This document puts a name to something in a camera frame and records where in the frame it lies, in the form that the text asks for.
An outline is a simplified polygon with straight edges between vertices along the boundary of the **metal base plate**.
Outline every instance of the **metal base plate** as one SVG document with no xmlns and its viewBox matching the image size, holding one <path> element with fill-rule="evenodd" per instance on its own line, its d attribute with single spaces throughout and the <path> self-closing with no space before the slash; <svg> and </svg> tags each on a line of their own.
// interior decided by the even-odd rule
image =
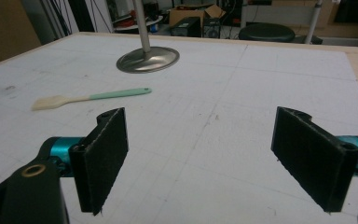
<svg viewBox="0 0 358 224">
<path fill-rule="evenodd" d="M 150 73 L 169 67 L 179 60 L 175 49 L 151 47 L 149 52 L 136 49 L 118 59 L 116 66 L 126 73 Z"/>
</svg>

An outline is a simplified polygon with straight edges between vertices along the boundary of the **cardboard box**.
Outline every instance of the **cardboard box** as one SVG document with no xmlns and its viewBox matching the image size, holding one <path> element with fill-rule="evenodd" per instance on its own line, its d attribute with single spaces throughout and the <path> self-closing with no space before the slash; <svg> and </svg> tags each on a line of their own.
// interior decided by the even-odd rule
<svg viewBox="0 0 358 224">
<path fill-rule="evenodd" d="M 200 17 L 201 27 L 203 18 L 221 18 L 226 12 L 217 5 L 199 5 L 199 6 L 178 6 L 170 11 L 170 27 L 186 17 Z"/>
</svg>

